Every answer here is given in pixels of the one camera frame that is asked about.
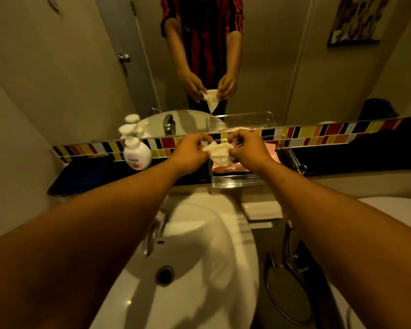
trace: forearm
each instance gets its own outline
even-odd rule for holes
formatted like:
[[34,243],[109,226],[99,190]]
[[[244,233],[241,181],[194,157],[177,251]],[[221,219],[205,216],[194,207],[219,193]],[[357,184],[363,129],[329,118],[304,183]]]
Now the forearm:
[[184,49],[181,33],[181,23],[176,18],[170,18],[165,22],[166,43],[169,54],[174,61],[177,72],[189,71],[186,50]]
[[411,228],[275,162],[259,175],[364,323],[411,325]]
[[160,163],[1,237],[0,327],[89,326],[177,178]]
[[233,31],[227,34],[227,73],[237,77],[241,65],[242,33]]

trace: striped shirt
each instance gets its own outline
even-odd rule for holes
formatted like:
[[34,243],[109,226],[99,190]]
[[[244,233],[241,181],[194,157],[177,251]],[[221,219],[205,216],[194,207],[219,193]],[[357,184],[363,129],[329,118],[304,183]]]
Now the striped shirt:
[[169,18],[181,20],[183,42],[190,70],[206,89],[218,88],[227,72],[226,36],[242,32],[242,0],[161,0],[164,25]]

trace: reflected hand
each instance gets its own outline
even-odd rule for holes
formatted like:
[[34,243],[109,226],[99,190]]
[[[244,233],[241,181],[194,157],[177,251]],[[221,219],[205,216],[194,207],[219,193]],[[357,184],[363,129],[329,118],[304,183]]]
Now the reflected hand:
[[209,143],[212,139],[207,134],[185,136],[178,142],[167,162],[176,168],[179,177],[195,172],[208,159],[208,152],[203,151],[201,141]]
[[185,71],[180,71],[178,77],[186,89],[186,92],[191,98],[199,103],[200,100],[204,99],[203,93],[207,93],[207,89],[203,86],[203,82],[194,73],[187,69]]
[[262,138],[254,132],[239,129],[229,134],[227,140],[234,146],[244,143],[239,148],[230,149],[230,155],[254,173],[258,173],[264,166],[274,162]]
[[226,73],[218,83],[218,99],[227,100],[233,97],[237,89],[237,76]]

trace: person's right arm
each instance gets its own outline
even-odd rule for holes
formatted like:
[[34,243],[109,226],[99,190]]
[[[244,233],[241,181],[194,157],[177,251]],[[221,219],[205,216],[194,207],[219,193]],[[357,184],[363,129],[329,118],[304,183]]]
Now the person's right arm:
[[411,328],[411,228],[275,162],[239,130],[231,150],[262,177],[323,270],[367,328]]
[[203,94],[207,90],[203,83],[194,73],[191,72],[187,63],[186,51],[182,40],[181,21],[178,18],[169,18],[164,23],[166,33],[166,42],[169,49],[169,54],[175,63],[178,77],[186,89],[189,96],[197,103],[203,100]]

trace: pink package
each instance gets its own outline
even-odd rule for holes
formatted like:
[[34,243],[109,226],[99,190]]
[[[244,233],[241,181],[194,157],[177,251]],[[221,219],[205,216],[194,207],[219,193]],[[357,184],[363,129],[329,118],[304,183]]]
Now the pink package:
[[[276,145],[272,143],[265,143],[265,146],[268,149],[271,157],[279,163],[279,157],[277,157],[276,154]],[[230,166],[218,166],[216,164],[213,164],[213,171],[216,173],[250,172],[250,170],[247,170],[245,167],[243,167],[241,163],[233,164]]]

